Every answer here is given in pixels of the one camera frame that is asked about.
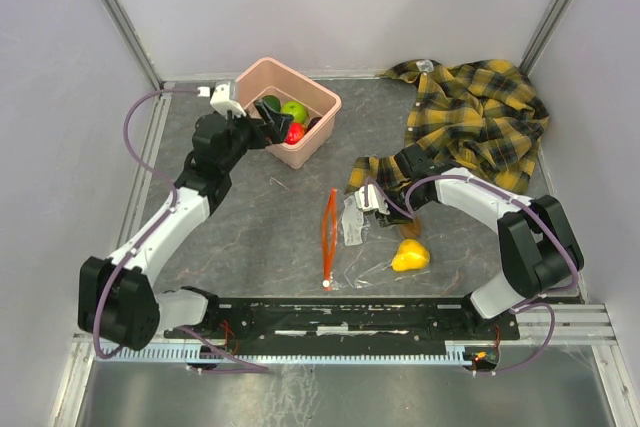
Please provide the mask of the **dark green fake avocado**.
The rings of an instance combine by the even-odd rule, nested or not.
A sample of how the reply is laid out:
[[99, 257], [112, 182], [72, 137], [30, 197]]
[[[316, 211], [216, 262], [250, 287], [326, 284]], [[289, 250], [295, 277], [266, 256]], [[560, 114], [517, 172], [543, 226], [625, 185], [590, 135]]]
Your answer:
[[279, 112], [281, 110], [280, 99], [274, 95], [266, 95], [262, 101], [273, 111]]

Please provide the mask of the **red fake tomato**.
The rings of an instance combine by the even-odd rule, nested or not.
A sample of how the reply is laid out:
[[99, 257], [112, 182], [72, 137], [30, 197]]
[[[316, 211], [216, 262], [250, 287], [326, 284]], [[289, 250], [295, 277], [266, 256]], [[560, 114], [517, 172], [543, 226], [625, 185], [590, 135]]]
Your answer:
[[306, 131], [307, 129], [304, 124], [292, 122], [286, 135], [285, 143], [287, 145], [296, 145], [304, 138]]

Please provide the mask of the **green fake apple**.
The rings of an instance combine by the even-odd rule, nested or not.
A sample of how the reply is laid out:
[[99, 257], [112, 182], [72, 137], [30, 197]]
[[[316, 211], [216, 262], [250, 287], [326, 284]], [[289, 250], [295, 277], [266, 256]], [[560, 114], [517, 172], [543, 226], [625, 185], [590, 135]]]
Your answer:
[[305, 124], [308, 118], [306, 107], [298, 101], [288, 101], [281, 106], [283, 114], [291, 115], [296, 123]]

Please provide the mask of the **clear zip top bag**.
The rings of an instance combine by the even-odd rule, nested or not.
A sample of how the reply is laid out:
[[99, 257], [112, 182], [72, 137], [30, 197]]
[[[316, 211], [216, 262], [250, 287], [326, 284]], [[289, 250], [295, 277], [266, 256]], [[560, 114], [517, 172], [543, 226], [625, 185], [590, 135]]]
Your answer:
[[[425, 271], [430, 263], [421, 270], [407, 272], [391, 268], [391, 261], [405, 239], [398, 226], [381, 227], [376, 212], [358, 209], [354, 193], [332, 189], [328, 196], [321, 220], [322, 287], [327, 291], [367, 288]], [[408, 222], [415, 219], [408, 216], [405, 208], [387, 198], [386, 201], [389, 211], [406, 215]]]

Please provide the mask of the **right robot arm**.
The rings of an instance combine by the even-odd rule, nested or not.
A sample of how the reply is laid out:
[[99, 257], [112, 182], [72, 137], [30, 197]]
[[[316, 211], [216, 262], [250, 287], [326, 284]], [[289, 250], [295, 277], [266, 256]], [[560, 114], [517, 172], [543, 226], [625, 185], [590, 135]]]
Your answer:
[[406, 223], [429, 202], [455, 208], [498, 236], [501, 270], [466, 296], [458, 315], [467, 336], [481, 338], [495, 317], [551, 292], [578, 286], [584, 257], [561, 203], [510, 193], [481, 180], [455, 162], [437, 163], [419, 147], [394, 156], [402, 179], [390, 187], [367, 178], [356, 192], [363, 212], [384, 224]]

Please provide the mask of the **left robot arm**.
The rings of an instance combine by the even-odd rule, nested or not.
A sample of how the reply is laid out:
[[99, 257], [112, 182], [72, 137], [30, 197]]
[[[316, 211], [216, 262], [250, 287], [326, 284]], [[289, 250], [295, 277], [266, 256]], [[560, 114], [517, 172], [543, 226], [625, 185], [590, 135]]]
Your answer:
[[157, 294], [153, 285], [177, 248], [220, 206], [239, 160], [252, 149], [286, 140], [293, 116], [272, 110], [263, 100], [254, 106], [256, 117], [232, 111], [202, 116], [165, 204], [109, 257], [84, 262], [79, 276], [81, 330], [134, 351], [157, 333], [182, 326], [201, 337], [219, 330], [216, 296], [194, 287]]

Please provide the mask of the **brown fake kiwi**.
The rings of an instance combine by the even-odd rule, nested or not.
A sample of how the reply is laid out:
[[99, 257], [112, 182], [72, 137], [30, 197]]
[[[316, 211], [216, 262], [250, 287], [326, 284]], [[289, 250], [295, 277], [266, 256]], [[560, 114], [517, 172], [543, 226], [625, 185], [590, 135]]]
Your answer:
[[404, 239], [418, 240], [422, 234], [420, 219], [415, 218], [411, 222], [399, 224], [398, 230]]

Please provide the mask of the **pink plastic bin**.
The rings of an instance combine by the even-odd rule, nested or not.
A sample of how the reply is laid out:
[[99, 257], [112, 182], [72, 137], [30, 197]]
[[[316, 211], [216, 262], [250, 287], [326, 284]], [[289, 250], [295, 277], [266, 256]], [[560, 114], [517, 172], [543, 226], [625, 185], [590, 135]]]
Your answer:
[[265, 95], [274, 95], [282, 103], [300, 102], [311, 118], [320, 118], [296, 144], [267, 148], [289, 167], [300, 169], [333, 133], [335, 117], [342, 106], [340, 97], [276, 59], [259, 59], [237, 77], [236, 82], [238, 101], [252, 117], [257, 116], [253, 102]]

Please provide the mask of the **yellow plaid shirt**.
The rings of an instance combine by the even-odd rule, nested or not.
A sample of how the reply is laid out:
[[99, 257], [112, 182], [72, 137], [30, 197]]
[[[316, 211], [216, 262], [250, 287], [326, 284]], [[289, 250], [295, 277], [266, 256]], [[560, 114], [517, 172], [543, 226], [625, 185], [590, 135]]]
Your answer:
[[549, 113], [525, 73], [502, 59], [445, 66], [401, 62], [384, 77], [416, 87], [404, 144], [435, 163], [452, 161], [485, 181], [523, 194]]

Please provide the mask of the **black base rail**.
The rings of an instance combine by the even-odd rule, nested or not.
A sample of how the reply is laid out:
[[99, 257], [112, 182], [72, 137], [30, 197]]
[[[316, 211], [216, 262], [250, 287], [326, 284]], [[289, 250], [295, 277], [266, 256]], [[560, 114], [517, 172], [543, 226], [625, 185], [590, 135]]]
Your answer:
[[193, 329], [267, 356], [440, 355], [448, 341], [519, 339], [514, 315], [486, 320], [466, 306], [460, 297], [217, 297]]

